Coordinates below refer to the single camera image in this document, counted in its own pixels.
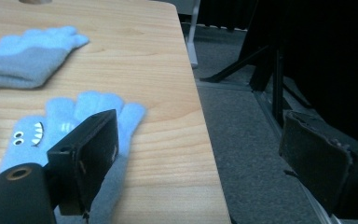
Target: black device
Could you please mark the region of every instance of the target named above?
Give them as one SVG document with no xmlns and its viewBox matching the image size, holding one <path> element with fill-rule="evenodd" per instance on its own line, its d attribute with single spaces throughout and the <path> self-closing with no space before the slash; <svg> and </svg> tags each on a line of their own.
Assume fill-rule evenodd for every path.
<svg viewBox="0 0 358 224">
<path fill-rule="evenodd" d="M 358 141 L 320 119 L 290 111 L 280 156 L 326 213 L 358 219 Z"/>
<path fill-rule="evenodd" d="M 118 154 L 116 110 L 88 117 L 48 151 L 48 164 L 24 163 L 0 174 L 0 223 L 88 219 L 93 199 Z"/>
</svg>

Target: glove finger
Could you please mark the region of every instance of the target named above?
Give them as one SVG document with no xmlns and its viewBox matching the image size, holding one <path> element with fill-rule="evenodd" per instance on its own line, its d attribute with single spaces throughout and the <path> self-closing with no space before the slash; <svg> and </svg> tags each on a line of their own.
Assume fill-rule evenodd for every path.
<svg viewBox="0 0 358 224">
<path fill-rule="evenodd" d="M 35 35 L 41 35 L 41 34 L 43 34 L 43 31 L 42 31 L 42 30 L 29 29 L 29 30 L 25 31 L 22 36 L 23 36 L 23 37 L 27 37 L 27 36 L 35 36 Z"/>
<path fill-rule="evenodd" d="M 60 28 L 52 27 L 48 28 L 43 32 L 45 35 L 55 36 L 60 34 Z"/>
<path fill-rule="evenodd" d="M 118 116 L 119 140 L 130 138 L 145 114 L 145 108 L 136 103 L 126 104 Z"/>
<path fill-rule="evenodd" d="M 97 91 L 85 91 L 77 96 L 74 117 L 80 121 L 96 113 L 116 109 L 119 114 L 123 101 L 112 93 L 99 93 Z"/>
<path fill-rule="evenodd" d="M 58 32 L 61 35 L 75 35 L 77 34 L 77 29 L 74 26 L 63 26 L 58 28 Z"/>
<path fill-rule="evenodd" d="M 15 46 L 21 41 L 18 35 L 7 35 L 0 39 L 0 56 L 11 55 Z"/>
<path fill-rule="evenodd" d="M 46 103 L 46 117 L 71 119 L 75 112 L 75 102 L 66 97 L 57 97 Z"/>
<path fill-rule="evenodd" d="M 73 48 L 77 49 L 84 46 L 85 44 L 88 44 L 90 40 L 85 35 L 73 35 L 72 41 Z"/>
</svg>

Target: black stand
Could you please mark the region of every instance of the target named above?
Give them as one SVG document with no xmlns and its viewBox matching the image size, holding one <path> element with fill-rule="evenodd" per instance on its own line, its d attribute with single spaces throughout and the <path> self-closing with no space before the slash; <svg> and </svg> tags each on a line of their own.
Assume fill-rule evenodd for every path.
<svg viewBox="0 0 358 224">
<path fill-rule="evenodd" d="M 250 86 L 253 91 L 264 91 L 273 76 L 272 113 L 283 126 L 283 51 L 280 49 L 279 20 L 281 10 L 277 1 L 257 1 L 254 15 L 243 41 L 240 58 L 214 76 L 200 81 L 217 83 L 231 76 L 247 64 L 256 65 Z"/>
</svg>

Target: blue glove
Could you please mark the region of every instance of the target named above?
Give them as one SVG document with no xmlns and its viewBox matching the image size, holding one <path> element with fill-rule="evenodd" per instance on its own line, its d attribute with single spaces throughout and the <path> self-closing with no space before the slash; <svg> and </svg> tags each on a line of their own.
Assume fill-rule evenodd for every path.
<svg viewBox="0 0 358 224">
<path fill-rule="evenodd" d="M 30 89 L 43 85 L 66 56 L 89 43 L 73 26 L 28 30 L 0 40 L 0 87 Z"/>
<path fill-rule="evenodd" d="M 118 200 L 124 182 L 130 153 L 131 136 L 145 114 L 139 104 L 124 104 L 112 93 L 85 91 L 77 96 L 76 102 L 69 98 L 54 98 L 46 104 L 46 116 L 29 116 L 20 119 L 5 154 L 0 173 L 14 165 L 36 162 L 42 166 L 48 163 L 47 151 L 63 139 L 87 117 L 105 111 L 117 111 L 118 155 L 96 196 L 90 211 L 90 221 L 107 223 Z M 98 211 L 98 217 L 92 211 Z M 62 217 L 56 211 L 58 223 L 73 223 L 81 217 Z"/>
</svg>

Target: cartoon eye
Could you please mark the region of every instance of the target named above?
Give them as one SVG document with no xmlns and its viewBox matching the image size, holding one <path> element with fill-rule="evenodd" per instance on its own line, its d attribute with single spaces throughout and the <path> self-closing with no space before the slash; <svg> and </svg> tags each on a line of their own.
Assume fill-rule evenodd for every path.
<svg viewBox="0 0 358 224">
<path fill-rule="evenodd" d="M 22 138 L 19 138 L 19 139 L 16 139 L 13 141 L 14 146 L 21 145 L 22 143 L 24 143 L 24 139 L 22 139 Z"/>
<path fill-rule="evenodd" d="M 22 137 L 23 135 L 24 135 L 23 132 L 15 132 L 15 133 L 13 134 L 13 137 L 19 138 L 19 137 Z"/>
</svg>

